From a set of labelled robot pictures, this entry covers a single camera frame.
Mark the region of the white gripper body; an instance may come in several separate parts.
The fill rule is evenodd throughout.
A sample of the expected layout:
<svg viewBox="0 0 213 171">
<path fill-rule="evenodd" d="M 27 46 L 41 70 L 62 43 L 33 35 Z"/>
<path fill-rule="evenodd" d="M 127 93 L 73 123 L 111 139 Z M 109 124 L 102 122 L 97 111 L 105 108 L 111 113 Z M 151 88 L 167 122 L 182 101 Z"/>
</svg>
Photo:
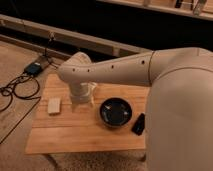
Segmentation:
<svg viewBox="0 0 213 171">
<path fill-rule="evenodd" d="M 80 83 L 70 84 L 70 99 L 73 104 L 85 104 L 93 102 L 93 92 L 97 84 L 91 83 Z"/>
</svg>

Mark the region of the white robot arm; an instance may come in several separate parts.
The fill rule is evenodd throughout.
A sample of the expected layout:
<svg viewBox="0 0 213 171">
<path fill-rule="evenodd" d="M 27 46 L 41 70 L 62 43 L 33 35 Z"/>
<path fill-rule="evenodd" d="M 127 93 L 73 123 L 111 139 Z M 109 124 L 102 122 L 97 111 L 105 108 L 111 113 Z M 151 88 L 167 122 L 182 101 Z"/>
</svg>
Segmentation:
<svg viewBox="0 0 213 171">
<path fill-rule="evenodd" d="M 148 171 L 213 171 L 212 51 L 156 50 L 97 63 L 77 52 L 58 75 L 76 98 L 90 82 L 148 87 Z"/>
</svg>

